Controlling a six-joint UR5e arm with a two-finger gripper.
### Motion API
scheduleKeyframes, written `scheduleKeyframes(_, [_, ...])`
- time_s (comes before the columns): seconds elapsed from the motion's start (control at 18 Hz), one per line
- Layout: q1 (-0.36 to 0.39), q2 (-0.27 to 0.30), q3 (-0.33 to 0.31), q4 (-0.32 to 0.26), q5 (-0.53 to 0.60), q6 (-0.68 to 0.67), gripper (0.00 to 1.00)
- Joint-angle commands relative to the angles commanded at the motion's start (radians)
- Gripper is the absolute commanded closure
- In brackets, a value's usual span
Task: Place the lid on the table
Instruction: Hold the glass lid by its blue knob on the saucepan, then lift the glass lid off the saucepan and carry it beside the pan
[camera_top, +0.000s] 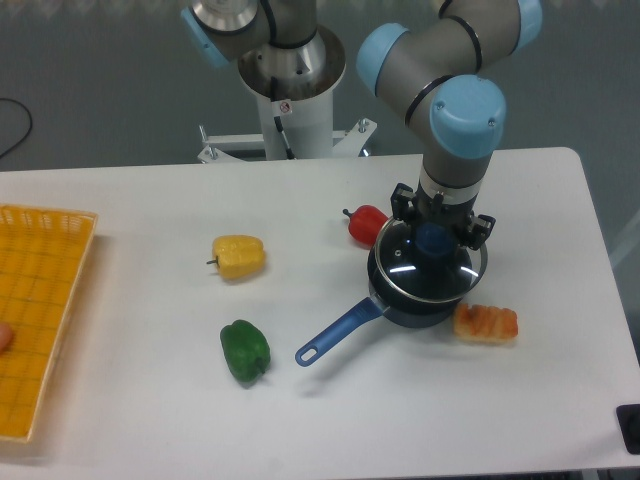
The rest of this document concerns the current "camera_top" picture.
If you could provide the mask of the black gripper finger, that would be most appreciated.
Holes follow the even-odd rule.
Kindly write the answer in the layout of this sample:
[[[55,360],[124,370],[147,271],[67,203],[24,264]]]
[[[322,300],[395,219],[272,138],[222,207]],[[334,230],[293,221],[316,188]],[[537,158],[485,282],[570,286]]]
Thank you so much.
[[[490,215],[472,214],[464,230],[464,244],[470,249],[480,249],[491,236],[496,219]]]
[[[413,220],[415,218],[415,193],[411,187],[398,183],[390,197],[392,216],[395,220]]]

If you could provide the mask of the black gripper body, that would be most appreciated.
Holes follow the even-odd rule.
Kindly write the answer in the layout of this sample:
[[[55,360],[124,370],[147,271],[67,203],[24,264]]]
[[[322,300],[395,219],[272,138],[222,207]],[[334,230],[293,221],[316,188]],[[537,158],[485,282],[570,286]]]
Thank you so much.
[[[412,200],[415,208],[415,218],[410,222],[411,234],[426,223],[444,227],[456,235],[461,235],[471,223],[474,198],[463,203],[450,204],[445,202],[443,194],[428,196],[421,186],[418,187]]]

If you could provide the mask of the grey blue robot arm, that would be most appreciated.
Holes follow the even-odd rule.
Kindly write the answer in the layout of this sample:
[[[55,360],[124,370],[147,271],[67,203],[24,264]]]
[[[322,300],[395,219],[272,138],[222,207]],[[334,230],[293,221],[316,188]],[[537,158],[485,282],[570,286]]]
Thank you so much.
[[[537,1],[442,1],[437,23],[414,33],[397,23],[371,32],[356,69],[423,143],[415,194],[394,197],[393,214],[448,228],[480,248],[494,222],[473,205],[506,114],[482,68],[531,43],[542,26]],[[258,105],[268,159],[322,158],[333,141],[333,91],[345,68],[337,36],[312,1],[192,1],[182,20],[201,55],[236,63]]]

